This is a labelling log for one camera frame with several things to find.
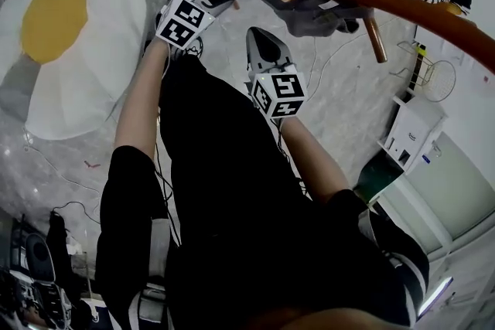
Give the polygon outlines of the person's black clothing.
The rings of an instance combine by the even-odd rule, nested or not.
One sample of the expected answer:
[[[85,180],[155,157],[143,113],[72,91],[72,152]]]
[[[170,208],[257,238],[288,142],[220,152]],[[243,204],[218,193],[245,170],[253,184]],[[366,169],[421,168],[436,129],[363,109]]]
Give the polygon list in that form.
[[[114,148],[97,282],[121,330],[410,330],[428,261],[351,190],[313,200],[195,56],[166,61],[155,157]]]

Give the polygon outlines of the person's right forearm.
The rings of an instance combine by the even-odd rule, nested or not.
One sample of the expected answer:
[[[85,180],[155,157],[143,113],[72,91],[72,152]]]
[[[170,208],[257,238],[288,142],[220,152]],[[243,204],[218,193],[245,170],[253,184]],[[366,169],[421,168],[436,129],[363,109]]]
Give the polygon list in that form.
[[[297,117],[287,117],[281,134],[311,198],[322,204],[350,189],[349,182],[333,157]]]

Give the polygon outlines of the dark green container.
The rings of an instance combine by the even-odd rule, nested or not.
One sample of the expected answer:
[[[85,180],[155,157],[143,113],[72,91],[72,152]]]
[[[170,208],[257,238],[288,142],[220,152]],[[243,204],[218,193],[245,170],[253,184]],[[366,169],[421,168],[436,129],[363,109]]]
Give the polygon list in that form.
[[[365,203],[369,203],[403,172],[403,169],[385,151],[379,151],[362,168],[353,191]]]

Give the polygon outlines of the white vanity cabinet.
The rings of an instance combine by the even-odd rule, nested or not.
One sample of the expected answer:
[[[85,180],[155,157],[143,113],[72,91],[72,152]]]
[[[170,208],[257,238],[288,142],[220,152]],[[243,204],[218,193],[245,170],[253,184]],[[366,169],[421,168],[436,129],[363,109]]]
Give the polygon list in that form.
[[[386,136],[377,141],[382,150],[409,174],[421,164],[442,156],[437,141],[446,116],[439,107],[419,96],[404,101],[394,96],[398,112]]]

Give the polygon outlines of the pile of black equipment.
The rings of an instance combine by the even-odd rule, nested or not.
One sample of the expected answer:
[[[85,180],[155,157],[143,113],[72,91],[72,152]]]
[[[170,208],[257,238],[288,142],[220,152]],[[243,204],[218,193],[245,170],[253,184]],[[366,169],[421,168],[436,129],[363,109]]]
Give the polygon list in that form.
[[[24,218],[0,222],[0,330],[90,330],[93,315],[66,241],[64,219],[55,211],[46,235]]]

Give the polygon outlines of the grey garment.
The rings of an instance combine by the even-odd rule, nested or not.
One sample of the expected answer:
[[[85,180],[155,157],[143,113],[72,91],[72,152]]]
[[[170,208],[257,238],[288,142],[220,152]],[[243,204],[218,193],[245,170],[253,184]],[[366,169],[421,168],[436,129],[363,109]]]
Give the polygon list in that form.
[[[335,31],[354,33],[358,21],[374,16],[371,8],[344,0],[262,0],[285,22],[295,37],[329,37]]]

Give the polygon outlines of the person's left forearm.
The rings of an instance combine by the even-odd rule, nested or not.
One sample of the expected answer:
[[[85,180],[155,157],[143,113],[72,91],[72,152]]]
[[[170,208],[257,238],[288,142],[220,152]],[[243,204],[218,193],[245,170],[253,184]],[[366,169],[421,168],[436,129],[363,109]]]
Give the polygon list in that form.
[[[137,148],[155,157],[157,118],[162,75],[169,44],[154,38],[142,57],[118,119],[114,146]]]

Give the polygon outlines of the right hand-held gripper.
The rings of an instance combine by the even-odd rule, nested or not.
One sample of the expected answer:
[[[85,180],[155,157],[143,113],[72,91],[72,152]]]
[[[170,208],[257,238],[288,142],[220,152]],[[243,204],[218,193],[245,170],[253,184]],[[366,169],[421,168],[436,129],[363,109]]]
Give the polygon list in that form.
[[[269,31],[251,27],[246,35],[247,91],[267,119],[296,116],[308,97],[305,77],[292,62],[284,42]]]

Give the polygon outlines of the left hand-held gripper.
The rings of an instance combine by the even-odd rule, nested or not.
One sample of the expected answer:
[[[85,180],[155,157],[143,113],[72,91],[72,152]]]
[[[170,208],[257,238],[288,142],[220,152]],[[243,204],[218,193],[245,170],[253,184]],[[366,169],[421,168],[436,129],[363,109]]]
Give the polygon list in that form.
[[[207,0],[164,0],[155,36],[170,46],[185,49],[233,4],[234,0],[213,5]]]

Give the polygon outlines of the egg-shaped white yellow rug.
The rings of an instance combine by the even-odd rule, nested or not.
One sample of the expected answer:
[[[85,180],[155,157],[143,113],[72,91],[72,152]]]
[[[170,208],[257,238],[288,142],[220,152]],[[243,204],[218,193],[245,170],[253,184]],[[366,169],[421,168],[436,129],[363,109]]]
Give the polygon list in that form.
[[[146,0],[6,0],[0,111],[38,138],[98,129],[135,73]]]

